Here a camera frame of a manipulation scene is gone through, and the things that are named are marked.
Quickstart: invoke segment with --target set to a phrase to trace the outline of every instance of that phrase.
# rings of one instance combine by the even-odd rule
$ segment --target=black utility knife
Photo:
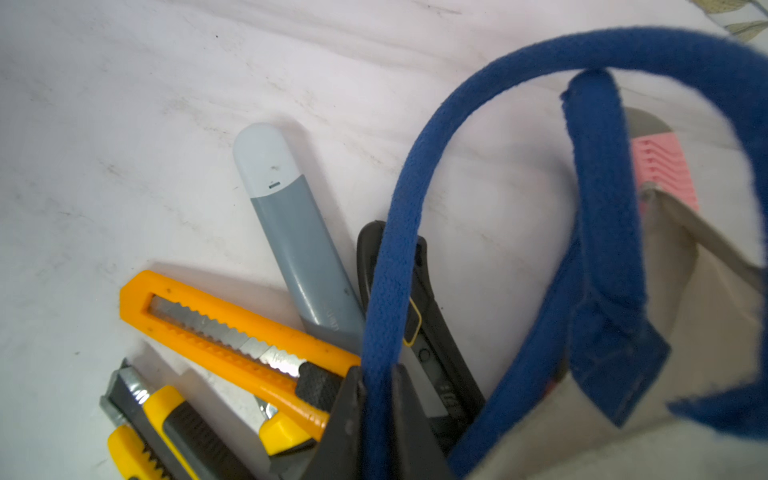
[[[373,272],[379,255],[385,222],[368,223],[357,237],[357,281],[362,307],[368,309]],[[446,455],[485,404],[483,397],[453,341],[448,326],[435,302],[427,268],[427,242],[419,237],[416,244],[411,302],[408,308],[403,343],[419,359],[448,415],[429,419],[440,449]]]

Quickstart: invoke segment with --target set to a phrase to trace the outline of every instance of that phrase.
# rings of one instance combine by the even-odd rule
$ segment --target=white surface
[[[237,134],[232,156],[248,197],[276,194],[301,176],[285,137],[270,124],[253,124]]]
[[[619,25],[720,32],[684,0],[0,3],[2,477],[118,478],[98,397],[126,355],[180,386],[263,467],[252,398],[158,348],[166,367],[118,319],[119,288],[151,268],[300,325],[235,168],[235,135],[258,121],[281,127],[354,273],[359,229],[385,217],[411,143],[453,88],[534,41]],[[435,294],[486,394],[571,229],[558,98],[571,76],[480,109],[427,198]],[[679,133],[703,215],[758,259],[750,175],[730,129],[672,81],[617,79],[628,105]]]

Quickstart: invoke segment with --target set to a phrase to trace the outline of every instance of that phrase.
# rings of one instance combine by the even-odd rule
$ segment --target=fabric bag
[[[657,187],[643,195],[647,315],[671,347],[664,368],[622,428],[567,375],[469,478],[768,475],[768,443],[719,435],[667,409],[756,378],[761,272],[676,197]]]
[[[510,429],[478,475],[545,475],[580,452],[663,425],[670,414],[729,435],[768,439],[764,315],[754,325],[746,314],[756,318],[760,274],[695,215],[660,200],[663,194],[652,195],[646,218],[667,226],[649,227],[643,247],[627,128],[605,68],[668,75],[712,101],[751,160],[763,217],[768,213],[768,60],[762,55],[688,31],[624,28],[556,38],[493,61],[435,112],[392,195],[362,351],[369,392],[365,478],[390,473],[389,446],[382,442],[389,433],[390,372],[400,350],[432,172],[475,109],[523,81],[563,70],[586,69],[563,95],[580,195],[571,245],[520,353],[452,451],[453,472],[467,475]],[[649,253],[645,267],[643,248]],[[670,255],[677,260],[670,262]],[[702,296],[709,297],[705,303]],[[733,312],[741,313],[733,319]],[[717,320],[694,318],[705,313]],[[701,326],[691,326],[696,321]],[[569,377],[534,409],[566,349]],[[670,400],[676,402],[668,405]],[[567,433],[560,428],[565,425]]]

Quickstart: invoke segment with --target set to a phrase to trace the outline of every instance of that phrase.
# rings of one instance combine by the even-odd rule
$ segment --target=gray handle
[[[234,155],[307,333],[360,354],[365,317],[283,136],[251,125],[237,136]]]

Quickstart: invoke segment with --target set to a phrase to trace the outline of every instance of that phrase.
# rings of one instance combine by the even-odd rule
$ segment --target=retractable blade
[[[197,335],[206,336],[215,342],[235,350],[251,359],[258,360],[272,369],[299,377],[299,367],[306,359],[278,349],[274,345],[248,336],[236,328],[229,327],[216,319],[192,310],[188,306],[171,302],[155,295],[147,309],[149,314],[168,322],[174,322]]]

